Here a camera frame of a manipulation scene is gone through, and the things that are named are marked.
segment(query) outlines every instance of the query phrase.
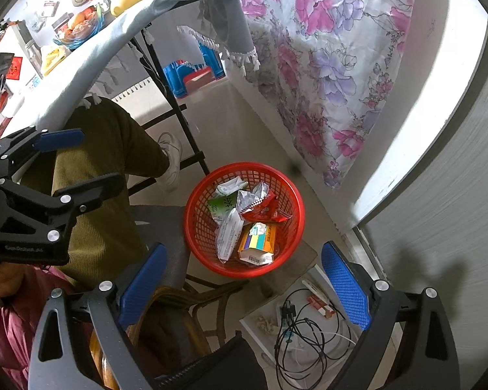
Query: metal stand leg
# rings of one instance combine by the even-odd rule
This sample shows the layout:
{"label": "metal stand leg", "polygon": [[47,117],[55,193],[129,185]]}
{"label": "metal stand leg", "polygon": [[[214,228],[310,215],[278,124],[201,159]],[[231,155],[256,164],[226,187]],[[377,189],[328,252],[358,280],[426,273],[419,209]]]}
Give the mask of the metal stand leg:
{"label": "metal stand leg", "polygon": [[[193,149],[194,153],[199,152],[199,147],[197,146],[197,143],[191,134],[190,127],[188,126],[188,121],[184,117],[181,108],[179,107],[179,104],[177,103],[177,100],[172,92],[172,89],[170,88],[170,85],[168,84],[167,77],[164,75],[163,68],[161,67],[161,64],[159,63],[159,59],[157,58],[156,51],[154,50],[153,46],[147,43],[147,40],[142,33],[143,41],[148,49],[148,52],[150,53],[150,58],[152,59],[152,63],[154,64],[154,67],[156,68],[157,75],[159,78],[162,80],[162,83],[164,85],[164,88],[166,89],[166,95],[164,96],[170,106],[172,107],[172,110],[174,111],[174,114],[177,116],[179,119],[179,123],[181,124],[181,127],[183,128],[183,131],[186,135],[186,138],[188,139],[188,142],[191,145],[191,148]],[[204,172],[205,175],[208,175],[210,171],[208,170],[208,166],[206,165],[206,161],[201,160],[199,161],[199,164],[202,167],[202,171]]]}
{"label": "metal stand leg", "polygon": [[[181,161],[180,168],[183,169],[183,168],[188,167],[192,164],[199,163],[204,174],[208,175],[210,170],[208,169],[208,165],[206,164],[206,161],[204,160],[204,153],[199,149],[199,147],[195,141],[194,136],[191,134],[190,127],[188,126],[188,121],[186,120],[186,118],[184,117],[184,115],[182,113],[182,111],[187,108],[186,104],[181,104],[181,106],[179,106],[179,104],[177,103],[177,100],[176,100],[175,96],[173,95],[172,89],[169,86],[169,83],[167,81],[167,77],[164,75],[164,71],[161,67],[161,64],[159,63],[159,59],[157,58],[157,54],[156,54],[153,46],[147,42],[143,33],[142,33],[142,37],[143,37],[144,43],[148,49],[148,52],[150,53],[150,57],[152,59],[153,66],[152,66],[152,63],[149,61],[149,59],[144,54],[144,52],[143,52],[141,46],[139,45],[139,43],[137,42],[136,38],[132,38],[130,40],[130,42],[142,54],[141,63],[143,65],[144,69],[147,71],[148,75],[154,81],[154,83],[159,88],[161,93],[164,95],[164,97],[168,101],[168,104],[170,104],[170,107],[172,108],[171,110],[167,111],[164,114],[161,114],[160,116],[156,117],[155,119],[152,119],[151,121],[146,122],[143,125],[143,128],[146,130],[149,127],[152,127],[155,124],[162,122],[163,120],[165,120],[171,116],[174,116],[174,115],[177,116],[177,119],[179,120],[179,124],[181,125],[181,128],[183,129],[183,132],[186,135],[186,139],[188,139],[188,143],[190,144],[192,150],[194,151],[194,154],[192,156]],[[142,182],[139,182],[136,185],[132,186],[129,189],[129,195],[133,195],[133,194],[147,188],[148,186],[153,185],[155,182],[156,182],[156,180],[153,177],[145,179]]]}

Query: floral bedsheet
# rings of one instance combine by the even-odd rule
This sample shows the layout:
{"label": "floral bedsheet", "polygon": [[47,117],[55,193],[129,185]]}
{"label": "floral bedsheet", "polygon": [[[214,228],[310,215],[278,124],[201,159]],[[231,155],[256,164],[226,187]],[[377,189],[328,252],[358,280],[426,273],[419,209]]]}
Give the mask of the floral bedsheet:
{"label": "floral bedsheet", "polygon": [[274,105],[333,188],[364,146],[398,73],[414,0],[241,0]]}

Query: olive green pants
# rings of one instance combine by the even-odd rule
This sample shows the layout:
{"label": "olive green pants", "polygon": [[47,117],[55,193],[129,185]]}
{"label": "olive green pants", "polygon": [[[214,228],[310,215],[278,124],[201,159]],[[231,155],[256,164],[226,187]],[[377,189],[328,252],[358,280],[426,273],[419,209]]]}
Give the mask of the olive green pants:
{"label": "olive green pants", "polygon": [[[123,108],[106,98],[89,109],[77,108],[65,125],[65,129],[72,128],[81,128],[84,142],[41,154],[22,177],[22,185],[52,194],[106,173],[159,177],[169,166],[159,144]],[[102,280],[114,280],[145,251],[130,217],[125,186],[119,196],[77,218],[69,263],[59,268],[78,288],[91,289]]]}

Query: barcode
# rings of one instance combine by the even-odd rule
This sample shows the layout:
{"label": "barcode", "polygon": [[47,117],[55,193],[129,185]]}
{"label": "barcode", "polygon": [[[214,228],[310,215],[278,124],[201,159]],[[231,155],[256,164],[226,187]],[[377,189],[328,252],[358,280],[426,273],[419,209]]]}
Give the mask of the barcode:
{"label": "barcode", "polygon": [[262,264],[264,262],[266,262],[265,259],[258,259],[258,258],[255,258],[253,256],[249,256],[248,259],[252,262],[252,263],[255,263],[255,264]]}

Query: shoe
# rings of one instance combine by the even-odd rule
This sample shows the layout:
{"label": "shoe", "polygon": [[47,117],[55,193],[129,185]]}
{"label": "shoe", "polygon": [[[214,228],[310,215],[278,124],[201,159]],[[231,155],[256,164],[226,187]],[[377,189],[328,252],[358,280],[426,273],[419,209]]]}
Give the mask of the shoe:
{"label": "shoe", "polygon": [[172,192],[179,186],[179,170],[183,144],[169,132],[164,132],[157,139],[157,143],[168,155],[169,167],[164,174],[157,178],[157,183],[165,192]]}

